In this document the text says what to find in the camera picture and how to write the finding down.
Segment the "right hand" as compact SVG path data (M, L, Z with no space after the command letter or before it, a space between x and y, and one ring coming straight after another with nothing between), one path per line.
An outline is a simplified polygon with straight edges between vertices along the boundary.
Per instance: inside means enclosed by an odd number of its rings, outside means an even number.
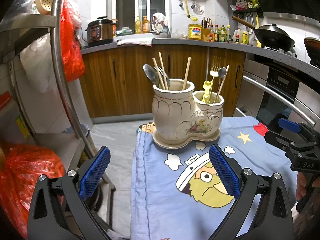
M320 177L315 179L312 183L313 188L320 187ZM296 186L296 198L300 200L302 197L306 195L307 183L306 177L302 172L298 172L297 174L297 186Z

